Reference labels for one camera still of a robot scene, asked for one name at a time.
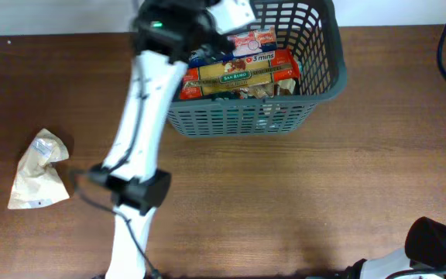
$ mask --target brown tabletop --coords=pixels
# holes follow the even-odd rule
[[[173,276],[343,269],[402,246],[423,215],[446,223],[440,32],[341,29],[348,86],[290,135],[188,139],[166,125],[159,166],[173,183],[149,235],[152,262]],[[107,270],[111,215],[75,196],[6,206],[16,164],[43,127],[71,152],[60,173],[105,157],[128,87],[128,43],[125,34],[0,37],[0,278]],[[108,204],[108,192],[90,190]]]

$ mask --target gray basket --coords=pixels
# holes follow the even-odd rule
[[[189,137],[278,134],[295,130],[319,102],[347,83],[331,0],[255,0],[257,20],[235,33],[275,26],[278,47],[302,64],[300,95],[266,99],[173,102],[168,119]]]

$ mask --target white wall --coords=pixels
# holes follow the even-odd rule
[[[334,3],[340,26],[446,22],[446,0]],[[0,35],[125,32],[133,15],[131,7],[131,0],[0,0]]]

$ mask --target green light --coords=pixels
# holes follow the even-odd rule
[[[162,22],[151,22],[151,26],[154,28],[160,28],[160,27],[163,27],[163,23]]]

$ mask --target plastic basket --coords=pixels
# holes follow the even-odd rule
[[[302,64],[301,95],[172,102],[168,119],[189,137],[279,134],[295,130],[320,102],[337,96],[347,74],[331,0],[255,0],[256,21],[235,33],[275,26],[279,48]]]

